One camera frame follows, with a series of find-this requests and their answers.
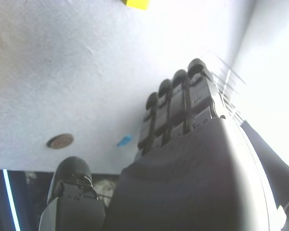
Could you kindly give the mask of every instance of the yellow object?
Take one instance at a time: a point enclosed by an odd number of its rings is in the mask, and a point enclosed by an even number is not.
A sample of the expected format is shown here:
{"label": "yellow object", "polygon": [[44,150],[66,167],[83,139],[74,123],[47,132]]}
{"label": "yellow object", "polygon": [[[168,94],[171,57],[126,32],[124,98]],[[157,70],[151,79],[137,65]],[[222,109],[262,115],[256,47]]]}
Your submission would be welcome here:
{"label": "yellow object", "polygon": [[150,0],[122,0],[127,6],[138,8],[141,10],[146,10],[149,5]]}

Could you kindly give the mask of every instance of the blue object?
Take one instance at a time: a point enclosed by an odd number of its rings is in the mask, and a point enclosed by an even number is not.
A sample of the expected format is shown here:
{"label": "blue object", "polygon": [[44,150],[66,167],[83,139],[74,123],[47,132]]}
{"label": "blue object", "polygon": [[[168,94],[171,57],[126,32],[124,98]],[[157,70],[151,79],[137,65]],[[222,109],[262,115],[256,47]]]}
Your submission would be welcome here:
{"label": "blue object", "polygon": [[130,142],[132,140],[132,136],[131,135],[127,135],[125,136],[118,144],[118,147],[123,147],[126,144],[128,144],[128,142]]}

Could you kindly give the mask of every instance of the light strip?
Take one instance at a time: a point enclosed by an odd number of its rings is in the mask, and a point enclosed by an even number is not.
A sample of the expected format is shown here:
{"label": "light strip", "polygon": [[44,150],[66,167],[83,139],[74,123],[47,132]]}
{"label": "light strip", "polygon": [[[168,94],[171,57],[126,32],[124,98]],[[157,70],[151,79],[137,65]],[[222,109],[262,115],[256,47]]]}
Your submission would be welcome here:
{"label": "light strip", "polygon": [[11,190],[11,186],[10,186],[8,171],[6,169],[3,170],[3,175],[4,175],[6,191],[8,193],[8,197],[9,197],[9,202],[10,202],[10,207],[11,207],[11,212],[12,212],[12,216],[13,216],[13,220],[14,220],[15,229],[16,229],[16,231],[20,231],[18,218],[17,218],[17,214],[16,214],[16,209],[15,209],[15,205],[14,205],[14,200],[13,200],[13,195],[12,195],[12,190]]}

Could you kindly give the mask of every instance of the round brown object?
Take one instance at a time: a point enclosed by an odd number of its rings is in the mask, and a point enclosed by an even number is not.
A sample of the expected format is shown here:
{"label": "round brown object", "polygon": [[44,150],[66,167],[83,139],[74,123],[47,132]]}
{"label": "round brown object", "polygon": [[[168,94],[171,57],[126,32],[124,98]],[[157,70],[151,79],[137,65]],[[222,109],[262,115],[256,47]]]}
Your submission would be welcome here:
{"label": "round brown object", "polygon": [[47,146],[53,149],[60,149],[69,146],[74,141],[71,134],[61,134],[48,141]]}

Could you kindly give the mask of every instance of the robotic hand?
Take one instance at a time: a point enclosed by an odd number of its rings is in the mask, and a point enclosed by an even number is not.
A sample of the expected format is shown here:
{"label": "robotic hand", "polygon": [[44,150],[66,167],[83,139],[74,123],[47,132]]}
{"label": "robotic hand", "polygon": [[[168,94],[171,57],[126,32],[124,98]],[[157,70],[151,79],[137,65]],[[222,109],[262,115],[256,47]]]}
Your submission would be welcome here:
{"label": "robotic hand", "polygon": [[39,231],[273,231],[276,205],[249,139],[199,59],[146,104],[139,152],[105,217],[88,166],[63,161]]}

